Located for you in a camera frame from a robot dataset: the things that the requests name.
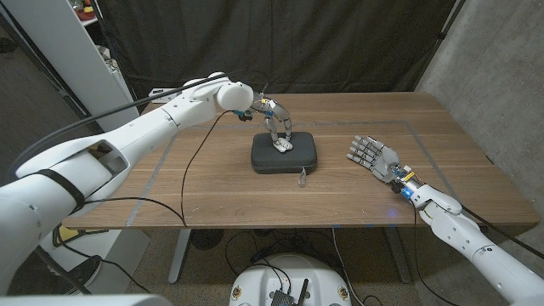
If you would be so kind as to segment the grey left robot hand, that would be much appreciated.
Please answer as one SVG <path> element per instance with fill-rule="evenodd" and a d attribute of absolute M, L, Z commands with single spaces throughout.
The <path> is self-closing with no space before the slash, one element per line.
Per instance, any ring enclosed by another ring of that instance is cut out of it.
<path fill-rule="evenodd" d="M 272 145 L 280 153 L 285 153 L 293 148 L 293 144 L 290 142 L 292 121 L 287 109 L 269 97 L 262 97 L 252 102 L 250 108 L 242 113 L 241 119 L 252 120 L 255 113 L 264 115 L 263 125 L 270 134 Z M 277 133 L 275 120 L 283 124 L 285 129 L 284 136 L 280 136 Z"/>

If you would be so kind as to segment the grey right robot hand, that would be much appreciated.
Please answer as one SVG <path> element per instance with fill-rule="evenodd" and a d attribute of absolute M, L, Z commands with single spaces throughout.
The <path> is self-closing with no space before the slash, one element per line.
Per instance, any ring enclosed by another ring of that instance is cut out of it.
<path fill-rule="evenodd" d="M 368 136 L 354 136 L 347 158 L 368 169 L 376 178 L 390 183 L 396 177 L 394 168 L 400 165 L 398 154 L 384 143 Z"/>

